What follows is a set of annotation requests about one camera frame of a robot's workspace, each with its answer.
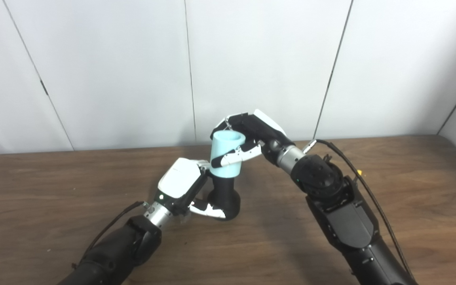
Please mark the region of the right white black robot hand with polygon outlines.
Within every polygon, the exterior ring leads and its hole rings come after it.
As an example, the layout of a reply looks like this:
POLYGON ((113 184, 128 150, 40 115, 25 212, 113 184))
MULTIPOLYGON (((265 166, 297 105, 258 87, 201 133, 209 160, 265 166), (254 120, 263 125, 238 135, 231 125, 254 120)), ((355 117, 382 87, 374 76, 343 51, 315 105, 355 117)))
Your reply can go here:
POLYGON ((295 145, 275 121, 258 109, 253 114, 244 112, 225 117, 213 129, 210 139, 214 139, 214 133, 221 130, 239 132, 245 139, 234 150, 215 155, 211 159, 213 168, 241 163, 259 155, 264 155, 268 162, 278 166, 280 155, 288 146, 295 145))

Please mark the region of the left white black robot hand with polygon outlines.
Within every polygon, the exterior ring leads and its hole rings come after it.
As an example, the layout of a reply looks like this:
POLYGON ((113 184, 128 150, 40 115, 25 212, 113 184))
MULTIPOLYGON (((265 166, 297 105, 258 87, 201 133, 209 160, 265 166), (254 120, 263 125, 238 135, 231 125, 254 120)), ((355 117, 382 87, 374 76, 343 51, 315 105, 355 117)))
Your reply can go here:
POLYGON ((192 213, 225 219, 223 210, 214 209, 208 202, 197 199, 210 176, 209 168, 210 163, 206 160, 177 159, 158 182, 154 202, 145 217, 159 228, 172 217, 186 217, 192 213))

